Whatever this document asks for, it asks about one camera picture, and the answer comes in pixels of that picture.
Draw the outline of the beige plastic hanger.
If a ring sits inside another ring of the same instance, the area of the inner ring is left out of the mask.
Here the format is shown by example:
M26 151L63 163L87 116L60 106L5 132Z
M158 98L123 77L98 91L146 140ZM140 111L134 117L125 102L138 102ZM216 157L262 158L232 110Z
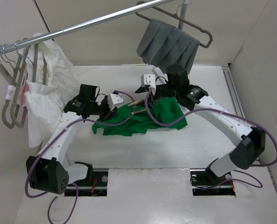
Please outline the beige plastic hanger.
M138 114L138 113L141 113L141 112L146 112L146 109L140 109L140 110L136 110L136 106L144 106L145 105L145 101L143 99L141 100L137 100L137 101L134 101L134 102L131 102L129 103L127 106L128 107L132 107L132 112L131 112L131 115L134 115L134 114Z

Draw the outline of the green t shirt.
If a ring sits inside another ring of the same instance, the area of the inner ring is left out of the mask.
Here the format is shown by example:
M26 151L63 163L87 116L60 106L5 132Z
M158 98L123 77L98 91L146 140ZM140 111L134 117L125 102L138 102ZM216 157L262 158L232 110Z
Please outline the green t shirt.
M138 113L131 115L133 111L132 106L124 105L117 109L116 117L113 117L107 121L106 124L117 124L123 122L127 118L130 118L127 122L119 126L102 126L99 124L92 125L92 131L97 133L99 128L103 129L103 135L122 135L130 137L133 134L146 134L149 129L159 129L162 126L155 123L144 111L145 106L136 106ZM172 123L176 119L183 115L183 111L180 108L175 98L162 98L153 103L153 106L149 106L150 112L153 117L160 123Z

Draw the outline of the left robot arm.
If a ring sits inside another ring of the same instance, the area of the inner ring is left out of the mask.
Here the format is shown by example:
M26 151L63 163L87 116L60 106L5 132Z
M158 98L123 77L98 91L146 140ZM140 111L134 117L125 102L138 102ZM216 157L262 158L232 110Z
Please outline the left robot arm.
M73 142L77 131L91 115L97 115L101 121L116 116L116 110L123 97L117 91L97 101L97 86L82 84L79 94L64 107L60 123L52 137L37 156L26 161L27 180L25 193L29 188L41 190L43 194L61 195L66 188L77 181L88 185L93 181L93 167L89 163L75 162L64 167L64 157Z

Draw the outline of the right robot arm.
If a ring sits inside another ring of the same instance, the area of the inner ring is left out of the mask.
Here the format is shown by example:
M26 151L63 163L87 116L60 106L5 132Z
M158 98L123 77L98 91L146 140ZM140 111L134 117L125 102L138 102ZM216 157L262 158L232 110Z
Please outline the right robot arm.
M230 141L235 148L228 154L215 159L201 173L205 185L216 185L229 172L240 168L247 170L264 151L266 132L230 114L216 103L203 88L193 85L188 73L180 65L167 68L165 84L156 84L157 76L143 74L141 86L136 93L147 92L145 103L159 99L174 98L177 103L210 122Z

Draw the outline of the white garment on hanger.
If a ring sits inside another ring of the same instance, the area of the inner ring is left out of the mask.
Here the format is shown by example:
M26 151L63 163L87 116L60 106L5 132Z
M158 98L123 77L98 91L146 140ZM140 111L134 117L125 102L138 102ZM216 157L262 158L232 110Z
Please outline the white garment on hanger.
M37 147L51 137L60 123L65 105L80 89L73 63L56 42L39 43L36 67L32 65L34 56L35 47L31 46L26 59L28 78L24 93L29 147Z

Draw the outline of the pink garment on hanger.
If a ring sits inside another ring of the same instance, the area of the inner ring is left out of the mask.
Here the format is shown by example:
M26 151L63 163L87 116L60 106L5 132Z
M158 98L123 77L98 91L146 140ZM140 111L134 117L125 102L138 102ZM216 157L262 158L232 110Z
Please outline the pink garment on hanger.
M19 90L17 104L23 108L26 107L25 93L28 91L29 91L29 86L27 83L25 83Z

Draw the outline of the grey hanger far left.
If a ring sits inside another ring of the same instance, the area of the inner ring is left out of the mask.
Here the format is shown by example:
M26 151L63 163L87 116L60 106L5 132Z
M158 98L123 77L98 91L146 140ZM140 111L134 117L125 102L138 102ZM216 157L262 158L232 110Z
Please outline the grey hanger far left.
M17 75L18 75L18 71L19 68L17 66L17 62L10 60L6 55L5 55L6 60L4 59L4 57L2 57L3 61L6 63L9 63L13 69L13 76L10 80L10 85L7 87L7 91L6 91L6 97L5 97L5 104L2 108L2 112L1 112L1 118L2 118L2 122L3 124L9 128L9 129L13 129L14 128L14 123L11 122L9 123L7 120L7 109L10 106L10 103L14 101L14 93L15 93L15 89L17 86Z

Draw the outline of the grey plastic hanger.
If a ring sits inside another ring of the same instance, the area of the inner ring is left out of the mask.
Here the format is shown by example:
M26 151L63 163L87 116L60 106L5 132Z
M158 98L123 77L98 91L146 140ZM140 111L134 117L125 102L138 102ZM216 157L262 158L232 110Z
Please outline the grey plastic hanger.
M188 5L182 0L169 2L135 14L136 24L139 25L135 35L136 44L141 40L151 19L157 19L180 28L185 33L200 41L203 49L212 49L213 35L204 26L193 22L185 16L188 15Z

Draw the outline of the grey pleated cloth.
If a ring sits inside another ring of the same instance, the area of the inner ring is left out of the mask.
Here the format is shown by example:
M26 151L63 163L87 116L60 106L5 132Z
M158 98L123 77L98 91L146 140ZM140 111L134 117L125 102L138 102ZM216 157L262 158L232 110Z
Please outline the grey pleated cloth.
M200 41L166 22L151 19L137 47L146 64L166 72L168 66L180 65L190 72Z

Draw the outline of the aluminium rail right edge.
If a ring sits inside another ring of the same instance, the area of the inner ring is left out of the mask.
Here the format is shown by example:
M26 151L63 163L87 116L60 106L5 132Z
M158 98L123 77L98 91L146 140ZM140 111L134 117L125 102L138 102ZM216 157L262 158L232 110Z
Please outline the aluminium rail right edge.
M230 94L231 101L233 103L235 113L237 115L238 114L242 115L242 108L241 108L240 100L239 100L239 97L238 97L238 94L237 94L237 91L235 88L234 81L231 76L230 68L228 66L222 66L222 71L223 71L223 74L225 77L225 81L226 81L226 84L228 87L228 91Z

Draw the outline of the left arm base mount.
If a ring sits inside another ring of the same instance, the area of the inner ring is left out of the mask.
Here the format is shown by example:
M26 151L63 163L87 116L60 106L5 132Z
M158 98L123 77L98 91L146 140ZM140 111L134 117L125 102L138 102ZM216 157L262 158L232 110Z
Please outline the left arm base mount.
M65 169L69 174L65 196L107 196L108 169L93 168L91 164L84 162L75 162Z

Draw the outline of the silver clothes rack rail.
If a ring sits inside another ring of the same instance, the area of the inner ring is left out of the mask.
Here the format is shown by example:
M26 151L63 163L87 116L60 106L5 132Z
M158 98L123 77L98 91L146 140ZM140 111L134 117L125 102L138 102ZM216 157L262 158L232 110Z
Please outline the silver clothes rack rail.
M72 26L68 26L68 27L64 27L61 28L59 30L53 31L53 32L49 32L49 33L45 33L42 35L38 35L29 39L25 39L25 40L21 40L21 41L16 41L15 43L12 44L6 44L6 45L1 45L0 46L0 54L7 54L9 52L13 52L22 48L26 48L29 47L31 45L35 45L47 40L51 40L57 37L60 37L62 35L67 35L70 33L74 33L76 31L82 30L82 29L86 29L101 23L105 23L120 17L124 17L130 14L134 14L136 12L145 10L145 9L149 9L151 7L154 6L158 6L160 4L165 3L164 0L153 0L150 2L146 2L146 3L141 3L138 4L136 6L124 9L124 10L120 10L111 14L107 14L89 21L85 21L82 23L78 23Z

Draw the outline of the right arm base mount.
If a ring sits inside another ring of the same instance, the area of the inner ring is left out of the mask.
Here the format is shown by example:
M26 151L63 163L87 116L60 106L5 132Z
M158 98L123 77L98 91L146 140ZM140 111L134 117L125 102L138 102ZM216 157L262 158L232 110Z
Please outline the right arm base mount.
M190 169L190 183L193 196L235 196L230 172L221 177L208 176L205 169Z

